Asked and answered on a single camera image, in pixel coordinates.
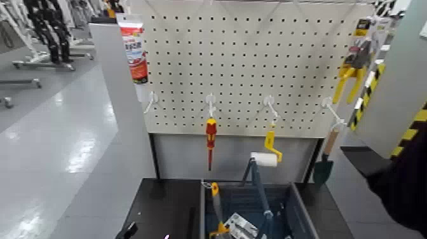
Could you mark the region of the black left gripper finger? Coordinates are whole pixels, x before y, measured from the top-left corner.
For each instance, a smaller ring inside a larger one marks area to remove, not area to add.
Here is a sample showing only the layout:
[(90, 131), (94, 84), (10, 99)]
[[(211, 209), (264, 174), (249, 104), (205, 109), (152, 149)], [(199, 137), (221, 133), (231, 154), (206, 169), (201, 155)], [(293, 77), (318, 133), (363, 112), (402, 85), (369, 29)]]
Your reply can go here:
[(130, 239), (138, 231), (138, 226), (135, 221), (132, 221), (127, 226), (124, 226), (116, 235), (115, 239)]

